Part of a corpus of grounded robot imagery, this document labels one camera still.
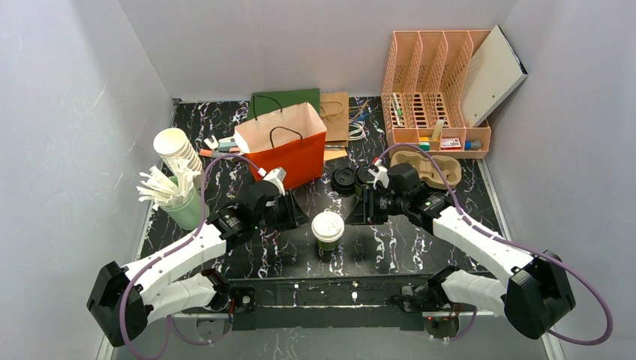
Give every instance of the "shopping bag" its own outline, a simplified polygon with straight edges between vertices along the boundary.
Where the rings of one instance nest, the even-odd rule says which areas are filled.
[[[257,107],[257,100],[252,99]],[[269,112],[234,127],[236,145],[258,167],[267,172],[282,167],[283,185],[292,189],[323,174],[323,153],[327,128],[309,103]],[[261,179],[250,166],[255,179]]]

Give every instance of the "marble countertop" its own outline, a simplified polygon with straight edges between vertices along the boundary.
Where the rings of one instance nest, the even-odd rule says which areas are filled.
[[[346,217],[355,205],[354,196],[342,198],[332,191],[329,177],[339,166],[356,168],[368,164],[386,148],[383,113],[378,97],[352,97],[350,105],[369,100],[370,116],[366,121],[367,138],[349,143],[348,157],[325,163],[322,176],[293,190],[309,218],[329,209]],[[246,120],[247,101],[180,103],[174,126],[183,129],[195,149],[203,139],[217,139],[233,134],[233,127]],[[205,159],[203,166],[209,163]],[[492,230],[500,232],[484,179],[476,160],[460,160],[462,180],[457,197],[470,216]],[[211,211],[254,183],[244,163],[221,161],[212,170],[205,192]],[[185,236],[164,211],[151,214],[141,256],[145,257]],[[311,234],[310,224],[286,231],[261,230],[253,239],[225,256],[203,264],[214,266],[226,278],[306,278],[361,276],[375,274],[432,274],[444,266],[456,265],[467,271],[484,270],[461,250],[414,227],[404,216],[391,217],[381,226],[348,226],[340,247],[322,253]]]

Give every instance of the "black bag handle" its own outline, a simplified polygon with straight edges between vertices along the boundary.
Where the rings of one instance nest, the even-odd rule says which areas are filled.
[[[274,130],[276,130],[276,129],[285,129],[287,131],[291,131],[294,134],[297,134],[300,137],[300,140],[302,140],[302,134],[300,134],[298,131],[294,131],[294,130],[289,129],[288,127],[284,127],[284,126],[277,126],[277,127],[274,127],[273,129],[271,129],[269,131],[269,142],[271,143],[271,148],[272,149],[274,148],[274,137],[272,135],[274,134]]]
[[[254,112],[254,120],[258,122],[258,117],[257,117],[257,103],[256,101],[254,101],[254,98],[268,98],[269,100],[274,101],[276,104],[278,104],[278,107],[280,107],[280,112],[283,112],[283,106],[281,105],[281,103],[278,102],[278,100],[274,99],[273,97],[269,97],[269,96],[265,96],[265,95],[252,95],[252,111]]]

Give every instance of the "gray floor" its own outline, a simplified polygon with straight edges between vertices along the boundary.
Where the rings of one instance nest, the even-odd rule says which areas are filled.
[[[462,316],[462,324],[469,316]],[[196,320],[177,319],[177,326],[197,339]],[[144,355],[161,349],[165,320],[151,324],[133,343]],[[116,349],[113,359],[135,359]],[[479,316],[471,332],[448,346],[396,328],[281,328],[235,331],[210,346],[193,346],[171,334],[163,360],[183,359],[547,359],[541,340],[518,334],[503,318]]]

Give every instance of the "stacked paper cup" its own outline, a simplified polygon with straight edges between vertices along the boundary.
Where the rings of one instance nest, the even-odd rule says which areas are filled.
[[[188,136],[181,129],[171,128],[161,131],[154,137],[152,143],[154,150],[161,156],[163,162],[170,168],[170,160],[185,159],[188,160],[188,168],[193,171],[198,171],[199,175],[194,178],[194,186],[198,189],[201,188],[203,180],[203,164],[201,159]]]

